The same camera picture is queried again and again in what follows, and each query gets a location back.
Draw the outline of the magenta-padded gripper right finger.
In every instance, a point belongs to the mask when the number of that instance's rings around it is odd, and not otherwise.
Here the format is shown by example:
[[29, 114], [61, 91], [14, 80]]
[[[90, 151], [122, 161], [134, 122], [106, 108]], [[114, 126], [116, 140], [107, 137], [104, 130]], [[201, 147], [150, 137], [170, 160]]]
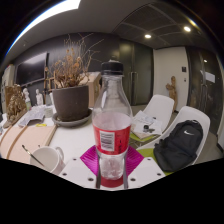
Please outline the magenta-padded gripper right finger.
[[132, 147], [126, 154], [125, 175], [125, 189], [140, 188], [165, 176], [152, 157], [143, 157]]

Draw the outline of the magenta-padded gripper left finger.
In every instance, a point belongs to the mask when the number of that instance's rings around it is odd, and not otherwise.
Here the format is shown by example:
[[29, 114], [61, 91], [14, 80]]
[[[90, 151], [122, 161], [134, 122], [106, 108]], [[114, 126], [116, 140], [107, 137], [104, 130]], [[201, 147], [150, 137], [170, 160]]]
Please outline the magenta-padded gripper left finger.
[[82, 156], [73, 157], [59, 174], [60, 177], [84, 188], [95, 189], [99, 173], [96, 147], [90, 147]]

